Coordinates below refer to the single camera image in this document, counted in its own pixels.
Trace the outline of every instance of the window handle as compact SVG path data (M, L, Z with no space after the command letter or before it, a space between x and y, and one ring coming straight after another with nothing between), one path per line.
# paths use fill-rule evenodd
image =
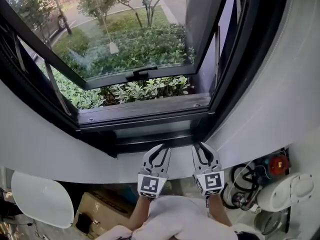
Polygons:
M125 74L125 78L128 81L136 81L141 79L146 79L148 77L148 70L157 70L157 66L144 66L137 68L131 72Z

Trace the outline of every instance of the tree trunk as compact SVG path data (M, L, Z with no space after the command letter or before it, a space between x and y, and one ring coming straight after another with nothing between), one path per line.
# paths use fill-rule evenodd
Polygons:
M52 50L51 40L50 40L50 35L51 35L51 33L50 33L50 29L49 29L48 24L46 25L46 30L47 30L47 33L48 33L48 39L47 39L48 46L49 46L50 50Z
M155 8L156 8L156 6L157 6L157 4L160 2L160 0L157 0L156 2L155 2L155 4L152 6L152 8L151 8L151 15L150 15L150 21L151 21L151 23L152 23L152 19L153 19L153 17L154 17L154 13L155 13Z
M137 20L138 20L138 22L139 22L140 28L143 28L142 23L141 23L140 18L139 18L138 13L137 13L136 11L134 11L134 13L135 13L136 19L137 19Z
M148 20L148 27L150 27L149 10L148 10L148 6L146 4L145 4L145 12L146 12L146 18Z
M133 8L130 4L126 4L126 3L124 3L124 2L121 2L120 0L117 0L117 1L118 1L120 4L124 5L124 6L128 6L132 11L134 11L134 14L135 14L135 16L136 16L136 19L137 19L138 22L139 22L140 28L143 28L142 23L141 23L141 20L140 20L140 18L139 18L138 13L137 13L136 10L135 10L135 8Z
M63 20L64 20L65 28L66 28L66 30L68 31L68 34L69 34L69 35L72 35L71 28L70 28L70 26L69 26L69 24L68 24L68 22L67 22L67 18L66 18L66 16L65 16L64 12L63 12L62 9L61 9L59 0L54 0L54 1L55 1L55 3L56 3L56 7L58 8L58 10L59 10L59 12L60 12L60 14L61 14L61 16L62 16L62 18L63 18Z
M103 26L104 25L104 20L102 19L102 16L97 17L97 19L98 19L99 25Z
M44 33L44 29L42 28L42 25L39 25L39 29L40 29L40 32L41 32L41 35L42 35L42 39L43 39L43 42L44 44L50 48L50 50L52 50L51 48L51 42L50 42L50 36L49 38L47 39L46 36L45 36L45 33Z

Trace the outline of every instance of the car wheel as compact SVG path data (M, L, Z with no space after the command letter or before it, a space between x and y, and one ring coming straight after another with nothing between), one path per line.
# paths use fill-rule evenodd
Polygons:
M59 30L63 30L66 28L66 22L62 16L58 18L58 28Z

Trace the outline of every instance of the cardboard box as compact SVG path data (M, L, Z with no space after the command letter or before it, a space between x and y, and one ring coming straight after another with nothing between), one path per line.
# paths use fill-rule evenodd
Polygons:
M134 208L134 205L112 191L85 192L75 214L73 226L77 228L79 214L86 214L93 221L87 236L96 239L116 225L127 226Z

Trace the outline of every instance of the road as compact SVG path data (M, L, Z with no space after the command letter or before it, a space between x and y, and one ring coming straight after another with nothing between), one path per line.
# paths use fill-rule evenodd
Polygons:
M141 0L132 0L130 5L133 8L142 7ZM176 18L176 21L181 24L185 24L185 15L186 15L186 0L161 0L159 5L166 5L169 10L172 12L173 16ZM128 10L129 7L123 4L116 4L109 10L109 13L116 13L123 10ZM77 10L77 7L70 8L65 12L65 15L69 23L72 23L71 27L78 26L82 23L92 20L90 16L85 16Z

